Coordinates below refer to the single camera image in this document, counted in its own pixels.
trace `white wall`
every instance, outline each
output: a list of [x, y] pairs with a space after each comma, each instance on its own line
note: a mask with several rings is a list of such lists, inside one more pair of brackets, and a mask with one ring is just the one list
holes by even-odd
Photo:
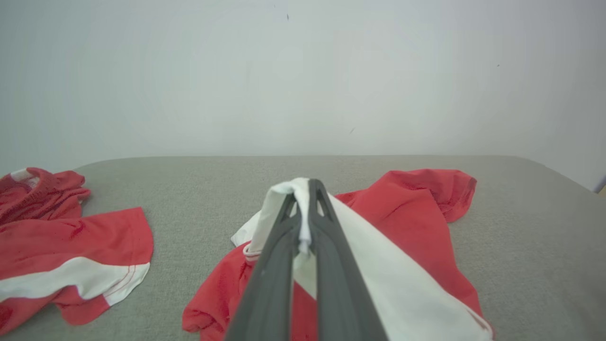
[[149, 155], [506, 154], [594, 189], [604, 18], [603, 0], [3, 0], [0, 173]]

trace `red fabric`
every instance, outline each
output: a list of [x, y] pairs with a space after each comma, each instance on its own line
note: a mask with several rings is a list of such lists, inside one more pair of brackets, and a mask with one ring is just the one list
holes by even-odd
[[[0, 287], [17, 276], [52, 271], [77, 257], [121, 266], [133, 275], [136, 265], [149, 263], [153, 239], [142, 209], [81, 218], [79, 202], [90, 195], [90, 190], [81, 187], [83, 184], [84, 177], [75, 172], [53, 175], [37, 168], [0, 179]], [[77, 283], [101, 280], [94, 277], [96, 274], [92, 278], [73, 275]], [[126, 277], [115, 280], [120, 285], [127, 282]], [[48, 303], [55, 303], [63, 318], [73, 325], [88, 323], [109, 308], [103, 295], [85, 300], [75, 285], [56, 288], [45, 297], [27, 299], [19, 295], [0, 289], [0, 335]]]
[[[452, 296], [482, 314], [478, 294], [456, 267], [447, 222], [471, 205], [476, 180], [458, 170], [391, 171], [368, 189], [337, 195], [419, 263]], [[223, 258], [183, 312], [183, 329], [220, 341], [235, 314], [254, 264], [242, 249]], [[293, 341], [318, 339], [316, 301], [293, 288]]]

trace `gray fabric surface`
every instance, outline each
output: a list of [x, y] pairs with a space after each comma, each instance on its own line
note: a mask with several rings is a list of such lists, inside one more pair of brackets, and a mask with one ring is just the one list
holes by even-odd
[[164, 157], [76, 169], [91, 198], [84, 215], [143, 207], [155, 248], [145, 280], [84, 326], [54, 306], [5, 340], [198, 340], [181, 330], [185, 305], [229, 237], [269, 186], [305, 176], [334, 194], [392, 169], [460, 169], [478, 179], [471, 209], [450, 224], [457, 263], [500, 341], [606, 339], [606, 197], [516, 157]]

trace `white fabric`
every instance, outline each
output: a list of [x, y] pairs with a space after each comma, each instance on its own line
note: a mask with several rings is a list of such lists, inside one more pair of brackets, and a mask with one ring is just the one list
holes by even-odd
[[0, 302], [23, 297], [39, 299], [75, 285], [85, 300], [103, 295], [109, 306], [124, 300], [145, 278], [150, 264], [106, 265], [86, 257], [72, 258], [51, 271], [0, 280]]
[[307, 223], [307, 212], [309, 211], [309, 179], [297, 178], [293, 181], [279, 183], [270, 188], [265, 196], [263, 207], [255, 216], [251, 218], [247, 224], [249, 228], [255, 225], [259, 228], [254, 231], [238, 231], [231, 237], [233, 241], [236, 236], [238, 239], [246, 239], [250, 235], [250, 244], [244, 248], [244, 255], [248, 260], [256, 260], [263, 250], [265, 241], [269, 237], [269, 232], [273, 227], [273, 223], [278, 217], [282, 203], [288, 194], [294, 194], [297, 200], [298, 209], [301, 210], [301, 232], [299, 233], [299, 251], [302, 255], [308, 256], [309, 246], [311, 244], [311, 232]]
[[36, 187], [36, 185], [38, 185], [38, 182], [40, 181], [39, 177], [36, 177], [30, 172], [28, 172], [26, 168], [12, 172], [10, 174], [10, 177], [13, 179], [13, 181], [18, 183], [24, 183], [29, 188]]
[[[293, 180], [296, 183], [292, 186], [308, 190], [301, 181]], [[303, 203], [307, 207], [309, 196], [296, 196], [299, 205], [302, 197], [307, 199], [307, 203]], [[492, 340], [492, 328], [483, 318], [444, 291], [421, 266], [369, 222], [332, 195], [329, 197], [390, 340]], [[256, 250], [254, 256], [258, 257], [273, 226], [270, 219], [277, 216], [281, 204], [278, 197], [270, 197], [268, 193], [258, 213], [259, 219], [253, 217], [240, 228], [231, 238], [234, 244], [241, 245], [250, 237]], [[293, 277], [316, 297], [313, 254], [295, 266]]]

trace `red and white shirt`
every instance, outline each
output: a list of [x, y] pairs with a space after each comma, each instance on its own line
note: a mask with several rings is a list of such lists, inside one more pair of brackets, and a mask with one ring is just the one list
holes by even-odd
[[38, 168], [0, 179], [0, 335], [49, 303], [88, 323], [143, 281], [153, 251], [143, 210], [81, 218], [83, 184]]
[[[305, 216], [306, 205], [300, 205], [308, 191], [304, 180], [270, 189], [260, 213], [232, 237], [243, 244], [219, 262], [185, 307], [183, 329], [199, 331], [203, 341], [223, 339], [281, 195], [294, 193]], [[368, 189], [329, 195], [390, 339], [493, 339], [476, 290], [456, 266], [447, 225], [467, 212], [475, 186], [474, 178], [458, 170], [422, 169], [388, 172]], [[299, 242], [308, 243], [305, 236]], [[302, 253], [305, 249], [299, 245]], [[308, 263], [313, 269], [307, 269]], [[318, 339], [314, 276], [314, 262], [293, 268], [293, 341]]]

